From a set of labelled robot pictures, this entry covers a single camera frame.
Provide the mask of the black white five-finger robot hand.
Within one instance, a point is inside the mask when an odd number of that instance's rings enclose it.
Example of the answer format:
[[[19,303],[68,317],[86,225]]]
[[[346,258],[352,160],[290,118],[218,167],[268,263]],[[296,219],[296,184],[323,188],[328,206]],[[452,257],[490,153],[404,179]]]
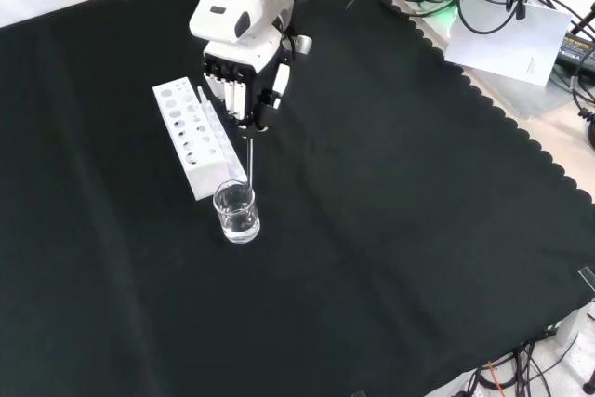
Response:
[[[210,42],[204,50],[204,78],[229,120],[246,137],[275,126],[289,86],[291,64],[301,52],[292,28],[268,27],[235,45]]]

